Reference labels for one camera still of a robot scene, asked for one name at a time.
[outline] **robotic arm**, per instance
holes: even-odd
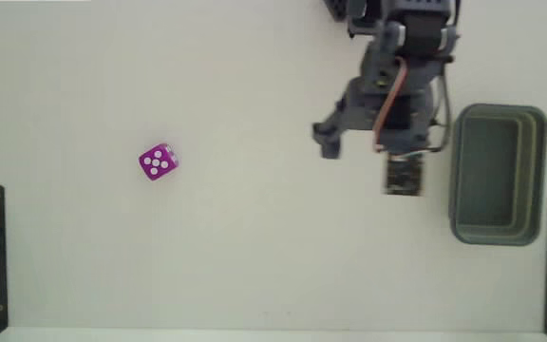
[[[450,0],[348,0],[349,35],[370,35],[360,76],[349,81],[332,114],[312,128],[322,157],[338,159],[344,131],[373,130],[373,147],[388,153],[387,191],[418,195],[422,155],[440,152],[450,136],[450,108],[444,66],[453,62],[458,39]],[[447,118],[441,145],[432,147],[434,105],[432,81],[441,80]]]

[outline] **orange wire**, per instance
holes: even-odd
[[[373,148],[375,149],[375,152],[377,153],[380,153],[384,150],[384,147],[379,144],[379,140],[381,138],[381,129],[386,123],[387,115],[389,115],[389,111],[391,107],[394,105],[394,102],[396,101],[396,98],[398,97],[400,90],[405,84],[406,75],[408,75],[408,67],[406,65],[406,60],[402,57],[396,57],[396,61],[400,63],[398,75],[396,76],[396,80],[394,81],[394,84],[391,87],[391,90],[387,94],[386,100],[384,101],[384,105],[381,107],[381,110],[379,110],[379,115],[377,116],[377,120],[375,121],[375,124],[372,127],[372,131],[375,133]]]

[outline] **purple die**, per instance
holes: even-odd
[[[167,143],[161,143],[143,153],[139,158],[139,163],[145,175],[151,181],[160,178],[179,166],[177,156]]]

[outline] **white table surface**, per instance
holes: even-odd
[[[455,113],[547,114],[547,1],[464,3]],[[10,324],[540,332],[545,229],[458,242],[450,150],[418,199],[382,195],[367,132],[319,158],[365,45],[320,0],[0,3]],[[181,167],[151,182],[161,142]]]
[[[547,342],[541,333],[249,332],[10,328],[0,342]]]

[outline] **green tray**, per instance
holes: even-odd
[[[475,104],[455,127],[453,233],[472,244],[533,242],[541,213],[544,114],[534,107]]]

